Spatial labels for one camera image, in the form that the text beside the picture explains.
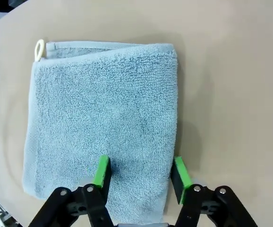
beige table surface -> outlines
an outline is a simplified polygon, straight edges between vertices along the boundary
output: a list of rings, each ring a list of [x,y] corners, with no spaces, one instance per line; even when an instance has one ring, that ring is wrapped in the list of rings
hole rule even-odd
[[[176,153],[193,177],[232,187],[260,227],[273,226],[273,0],[29,0],[1,19],[0,202],[24,226],[43,204],[21,184],[40,38],[173,43]],[[171,188],[165,220],[179,209]],[[212,224],[203,218],[199,226]]]

towel hanging loop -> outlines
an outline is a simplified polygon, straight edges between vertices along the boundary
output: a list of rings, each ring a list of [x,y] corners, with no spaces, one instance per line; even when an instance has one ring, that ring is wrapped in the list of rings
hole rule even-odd
[[[40,61],[44,52],[44,46],[45,46],[44,40],[43,39],[38,40],[36,47],[34,48],[34,61]]]

green gripper pad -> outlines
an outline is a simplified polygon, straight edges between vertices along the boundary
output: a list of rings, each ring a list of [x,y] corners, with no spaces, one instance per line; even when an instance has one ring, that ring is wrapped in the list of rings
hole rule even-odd
[[[192,185],[182,157],[175,157],[171,169],[171,180],[179,204],[184,203],[185,191]]]
[[[111,180],[111,163],[107,155],[100,157],[99,165],[94,176],[94,182],[99,189],[101,189],[101,194],[107,201],[109,185]]]

folded towel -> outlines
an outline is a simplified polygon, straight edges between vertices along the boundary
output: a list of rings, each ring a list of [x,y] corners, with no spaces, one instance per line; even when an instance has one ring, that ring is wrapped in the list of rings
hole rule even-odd
[[[171,44],[47,43],[29,93],[24,190],[75,190],[111,159],[107,209],[120,223],[162,219],[177,123]]]

metal screw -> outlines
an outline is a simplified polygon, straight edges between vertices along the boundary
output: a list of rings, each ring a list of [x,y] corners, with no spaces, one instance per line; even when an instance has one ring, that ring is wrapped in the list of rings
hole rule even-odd
[[[67,191],[66,190],[62,190],[60,195],[66,195]]]
[[[94,190],[94,188],[92,186],[89,186],[87,189],[86,189],[88,192],[92,192]]]
[[[196,192],[199,192],[201,190],[201,187],[200,186],[195,186],[193,190],[196,191]]]
[[[226,193],[226,189],[221,188],[221,189],[220,189],[220,193],[221,193],[221,194],[225,194],[225,193]]]

